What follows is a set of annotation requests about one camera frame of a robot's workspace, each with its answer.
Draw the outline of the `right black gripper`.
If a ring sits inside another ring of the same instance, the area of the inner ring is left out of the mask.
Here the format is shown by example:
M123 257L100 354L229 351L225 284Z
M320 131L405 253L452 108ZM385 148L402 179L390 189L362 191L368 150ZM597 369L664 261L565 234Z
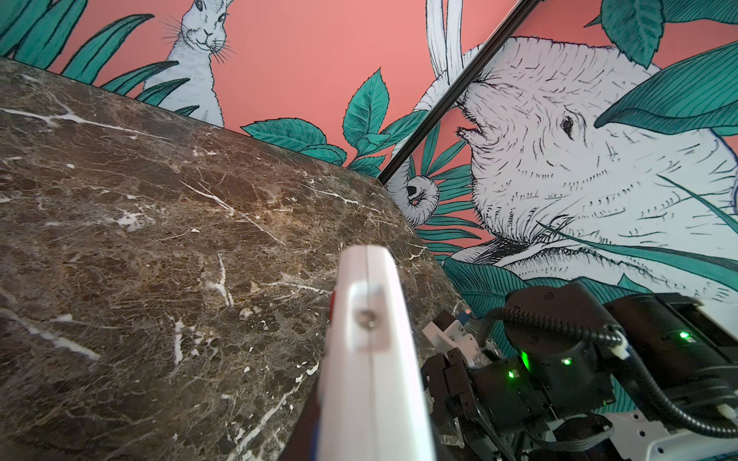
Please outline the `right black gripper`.
M507 440L495 430L491 412L476 393L466 359L459 349L428 358L421 367L430 397L430 417L440 442L461 442L476 455L506 455Z

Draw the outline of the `white remote control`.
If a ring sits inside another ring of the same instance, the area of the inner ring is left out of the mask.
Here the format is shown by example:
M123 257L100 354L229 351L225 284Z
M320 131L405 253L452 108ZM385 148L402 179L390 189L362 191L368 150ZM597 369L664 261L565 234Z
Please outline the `white remote control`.
M320 365L315 460L434 460L411 322L385 247L342 252Z

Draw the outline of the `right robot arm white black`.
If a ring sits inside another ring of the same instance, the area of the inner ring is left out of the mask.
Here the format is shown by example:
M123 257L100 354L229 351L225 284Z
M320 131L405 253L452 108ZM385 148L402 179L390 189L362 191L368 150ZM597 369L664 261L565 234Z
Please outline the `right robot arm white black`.
M599 302L581 282L507 296L424 329L440 458L733 460L737 331L676 293Z

